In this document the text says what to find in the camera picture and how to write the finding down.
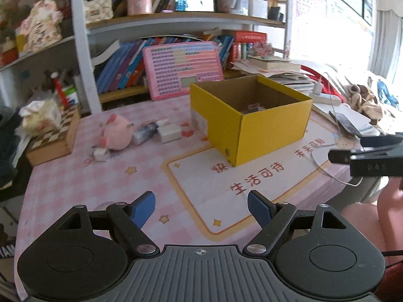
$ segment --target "plastic bag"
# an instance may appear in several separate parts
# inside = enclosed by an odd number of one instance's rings
[[[60,126],[62,114],[54,99],[33,101],[21,108],[22,127],[32,136],[39,136]]]

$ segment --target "pink chair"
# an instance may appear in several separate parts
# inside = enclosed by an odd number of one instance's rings
[[[378,205],[355,203],[341,215],[380,251],[403,250],[403,179],[391,177],[378,198]],[[386,258],[387,264],[403,256]]]

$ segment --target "white cable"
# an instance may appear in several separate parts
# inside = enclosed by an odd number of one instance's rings
[[[322,170],[325,174],[327,174],[327,176],[329,176],[329,177],[331,177],[331,178],[337,180],[339,183],[342,183],[342,184],[347,185],[347,186],[357,187],[358,185],[360,185],[360,184],[362,183],[363,177],[361,177],[361,179],[359,180],[359,182],[358,182],[357,184],[345,183],[345,182],[343,182],[343,181],[337,179],[337,178],[334,177],[333,175],[329,174],[329,173],[328,173],[326,170],[324,170],[324,169],[319,165],[319,163],[315,160],[314,151],[315,151],[316,149],[318,149],[318,148],[324,148],[324,147],[329,147],[329,146],[334,146],[334,145],[337,145],[337,144],[334,143],[334,144],[329,144],[329,145],[321,145],[321,146],[315,148],[315,149],[311,152],[311,158],[312,158],[313,162],[315,162],[315,164],[318,166],[318,168],[319,168],[320,170]]]
[[[324,72],[324,73],[320,76],[319,82],[321,82],[322,77],[323,77],[324,74],[327,74],[328,77],[329,77],[329,79],[328,79],[328,90],[329,90],[329,93],[330,93],[330,75],[329,75],[327,72]],[[333,105],[333,103],[332,103],[332,94],[329,94],[329,95],[330,95],[330,104],[331,104],[331,106],[332,106],[333,113],[334,113],[334,115],[336,115],[336,110],[334,109],[334,105]],[[342,137],[342,136],[341,136],[341,130],[340,130],[339,122],[338,122],[337,120],[336,120],[336,126],[337,126],[337,131],[338,131],[338,133],[339,133],[339,138],[340,138],[340,137]],[[330,147],[330,146],[334,146],[334,145],[337,146],[337,143],[329,144],[329,145],[321,145],[321,146],[318,146],[317,148],[315,148],[315,150],[318,149],[318,148]],[[331,178],[337,180],[339,183],[342,183],[342,184],[344,184],[344,185],[351,186],[351,187],[357,187],[358,185],[360,185],[360,184],[362,183],[363,177],[361,177],[361,179],[359,180],[359,182],[358,182],[357,184],[350,184],[350,183],[344,183],[343,181],[341,181],[341,180],[337,179],[336,177],[332,176],[331,174],[329,174],[326,170],[324,170],[324,169],[319,165],[319,163],[316,162],[316,160],[315,160],[315,158],[314,158],[314,150],[312,150],[312,152],[311,152],[311,158],[312,158],[313,162],[319,167],[320,170],[322,170],[325,174],[327,174],[327,176],[329,176],[329,177],[331,177]]]

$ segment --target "yellow cardboard box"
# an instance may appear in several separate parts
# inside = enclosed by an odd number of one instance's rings
[[[233,166],[303,138],[312,99],[263,76],[190,85],[195,125]],[[251,104],[266,110],[243,115]]]

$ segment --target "metal pivot screw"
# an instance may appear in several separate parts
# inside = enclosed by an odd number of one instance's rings
[[[141,254],[154,253],[157,248],[152,244],[142,244],[137,247],[137,252]]]
[[[266,252],[266,247],[261,244],[251,244],[251,245],[248,245],[246,250],[253,254],[262,254],[262,253]]]

